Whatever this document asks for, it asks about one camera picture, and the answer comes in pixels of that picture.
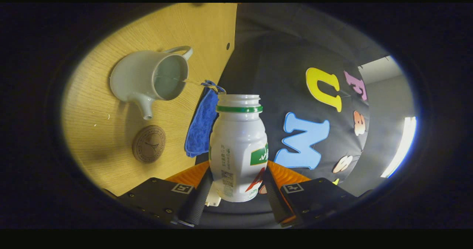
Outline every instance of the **white plastic bottle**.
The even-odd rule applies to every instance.
[[[218,96],[219,117],[210,137],[210,168],[218,195],[246,202],[258,194],[268,163],[268,139],[259,95]]]

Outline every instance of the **bottle label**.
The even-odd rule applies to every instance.
[[[250,165],[253,166],[253,165],[266,163],[268,161],[268,155],[269,155],[268,144],[266,144],[265,147],[251,152]]]

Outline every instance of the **barcode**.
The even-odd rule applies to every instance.
[[[230,173],[228,171],[222,171],[222,181],[224,185],[227,185],[229,187],[233,187],[233,173]]]

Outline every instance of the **white wall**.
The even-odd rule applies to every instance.
[[[383,78],[374,73],[363,80]],[[414,101],[404,75],[365,85],[370,104],[370,124],[363,153],[348,178],[340,185],[349,193],[360,196],[374,189],[385,178],[380,175],[394,157],[402,136],[404,118],[416,116]]]

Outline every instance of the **blue cloth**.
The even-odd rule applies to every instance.
[[[205,81],[203,86],[213,85],[212,81]],[[195,157],[197,155],[208,152],[208,143],[210,140],[210,133],[212,131],[213,123],[217,117],[215,107],[218,103],[218,95],[215,91],[205,88],[203,91],[203,98],[197,106],[194,119],[192,119],[189,131],[187,132],[186,143],[184,149],[188,157]]]

